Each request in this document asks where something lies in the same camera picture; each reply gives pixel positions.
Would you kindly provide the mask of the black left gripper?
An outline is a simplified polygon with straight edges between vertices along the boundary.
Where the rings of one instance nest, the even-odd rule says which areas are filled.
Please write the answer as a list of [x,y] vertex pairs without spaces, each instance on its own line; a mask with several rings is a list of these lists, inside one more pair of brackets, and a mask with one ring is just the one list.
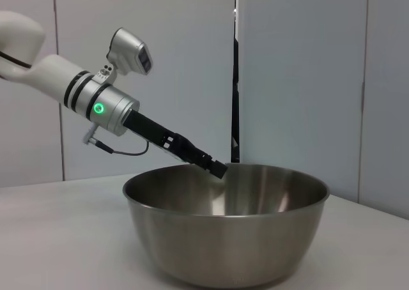
[[193,143],[183,136],[180,136],[181,151],[178,152],[178,134],[133,109],[124,120],[123,126],[156,147],[163,149],[176,159],[194,164],[219,179],[223,178],[228,169],[226,164],[213,160],[212,156],[195,147]]

